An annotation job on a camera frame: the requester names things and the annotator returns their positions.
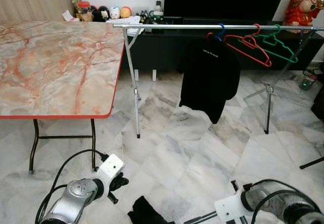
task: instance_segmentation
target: white cloth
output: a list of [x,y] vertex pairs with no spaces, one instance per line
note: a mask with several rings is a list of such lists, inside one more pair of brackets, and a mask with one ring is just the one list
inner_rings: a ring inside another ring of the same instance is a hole
[[[140,16],[130,16],[129,18],[119,18],[119,19],[109,19],[106,23],[118,23],[118,24],[141,24],[140,23],[141,17]],[[127,35],[134,37],[137,32],[137,28],[129,28],[127,29]]]

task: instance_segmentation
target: black cloth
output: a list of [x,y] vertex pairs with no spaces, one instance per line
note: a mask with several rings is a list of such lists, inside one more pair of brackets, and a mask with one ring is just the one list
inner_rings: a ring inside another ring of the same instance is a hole
[[174,222],[164,220],[147,202],[144,196],[141,196],[135,201],[133,210],[128,212],[128,216],[131,218],[133,224],[175,224]]
[[225,101],[237,92],[240,66],[235,54],[216,38],[195,40],[187,47],[177,71],[184,73],[180,106],[205,111],[216,124]]

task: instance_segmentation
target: jar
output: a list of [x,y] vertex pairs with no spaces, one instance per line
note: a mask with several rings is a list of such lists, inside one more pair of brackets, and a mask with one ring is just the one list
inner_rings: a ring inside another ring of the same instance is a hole
[[86,14],[90,12],[90,2],[79,2],[78,6],[80,8],[79,13]]

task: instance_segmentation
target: clothes hanger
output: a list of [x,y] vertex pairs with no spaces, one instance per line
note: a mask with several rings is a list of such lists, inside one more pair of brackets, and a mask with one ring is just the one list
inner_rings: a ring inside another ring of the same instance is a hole
[[[221,25],[222,28],[223,28],[223,30],[222,30],[220,33],[218,33],[218,34],[215,36],[215,38],[217,38],[219,41],[222,41],[222,39],[221,39],[220,36],[222,36],[222,35],[225,33],[225,27],[224,27],[224,24],[222,24],[222,23],[219,23],[218,25]],[[206,38],[209,38],[209,36],[211,36],[211,35],[214,36],[214,33],[209,32],[209,33],[206,35]]]
[[264,43],[269,44],[269,45],[271,45],[271,46],[276,46],[277,44],[280,44],[284,49],[286,49],[287,51],[290,52],[291,56],[290,56],[289,58],[287,58],[287,57],[284,57],[284,56],[282,56],[282,55],[279,55],[279,54],[277,54],[277,53],[275,53],[275,52],[272,52],[272,51],[269,51],[269,50],[264,49],[265,52],[267,52],[267,53],[269,53],[269,54],[272,54],[272,55],[274,55],[274,56],[278,56],[279,58],[282,58],[282,59],[284,59],[284,60],[290,61],[290,62],[292,62],[292,63],[296,63],[296,62],[298,62],[298,58],[295,58],[294,60],[291,59],[291,58],[294,56],[294,52],[293,52],[293,51],[292,51],[288,46],[285,46],[285,44],[284,44],[282,41],[280,41],[279,39],[276,38],[276,35],[279,34],[280,31],[281,31],[281,27],[280,27],[280,25],[278,25],[278,24],[275,24],[275,26],[278,27],[278,31],[276,31],[276,32],[274,32],[274,33],[272,33],[272,34],[269,34],[269,35],[263,35],[263,34],[252,34],[252,36],[253,36],[254,38],[262,38],[262,41],[263,41]]
[[[234,50],[240,52],[241,54],[243,54],[243,55],[245,55],[245,56],[251,58],[252,60],[257,61],[257,62],[259,62],[260,64],[262,64],[262,65],[264,65],[264,66],[266,66],[266,67],[270,67],[270,66],[272,66],[272,62],[270,61],[270,57],[269,57],[268,54],[265,52],[265,50],[262,49],[262,48],[257,44],[257,42],[256,42],[256,40],[255,40],[255,38],[254,38],[255,35],[258,35],[258,34],[260,33],[260,31],[261,31],[261,26],[260,26],[259,24],[257,24],[257,23],[255,23],[255,24],[253,24],[253,25],[256,25],[256,26],[258,27],[258,31],[255,32],[255,33],[253,33],[252,35],[246,35],[246,36],[244,36],[244,37],[242,37],[242,36],[238,36],[238,35],[226,35],[226,36],[224,37],[223,42],[226,43],[227,46],[229,46],[229,47],[231,47],[232,49],[234,49]],[[253,57],[253,56],[247,54],[246,52],[242,51],[241,49],[239,49],[239,48],[237,48],[237,47],[235,47],[235,46],[229,44],[228,42],[225,42],[226,39],[228,39],[229,37],[238,38],[238,41],[240,41],[242,44],[246,45],[247,47],[249,47],[249,48],[251,48],[251,49],[253,49],[253,50],[254,50],[254,49],[259,49],[259,50],[261,50],[262,53],[264,54],[265,58],[266,58],[266,61],[261,61],[261,60],[255,58],[255,57]]]

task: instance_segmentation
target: green hanger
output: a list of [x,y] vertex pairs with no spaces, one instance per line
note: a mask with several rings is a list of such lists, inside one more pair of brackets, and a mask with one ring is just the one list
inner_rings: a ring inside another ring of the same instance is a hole
[[[276,38],[276,34],[279,34],[280,33],[281,27],[278,24],[275,24],[275,26],[278,27],[278,31],[276,31],[276,32],[274,32],[274,33],[272,33],[270,35],[258,34],[258,35],[253,35],[253,37],[255,37],[255,38],[263,38],[262,41],[264,43],[266,43],[266,44],[271,45],[271,46],[276,46],[279,43],[282,47],[284,47],[286,50],[288,50],[292,54],[292,56],[290,58],[286,58],[284,56],[278,55],[275,52],[272,52],[272,51],[269,51],[269,50],[266,50],[266,49],[263,49],[263,50],[265,52],[269,53],[269,54],[272,54],[274,56],[278,56],[278,57],[280,57],[280,58],[282,58],[284,60],[290,61],[292,63],[298,62],[298,58],[295,58],[295,60],[292,60],[292,57],[294,56],[294,52],[289,47],[285,46],[285,44],[282,41],[280,41],[279,39]],[[268,42],[267,41],[268,38],[271,38],[272,40],[274,40],[274,42]]]

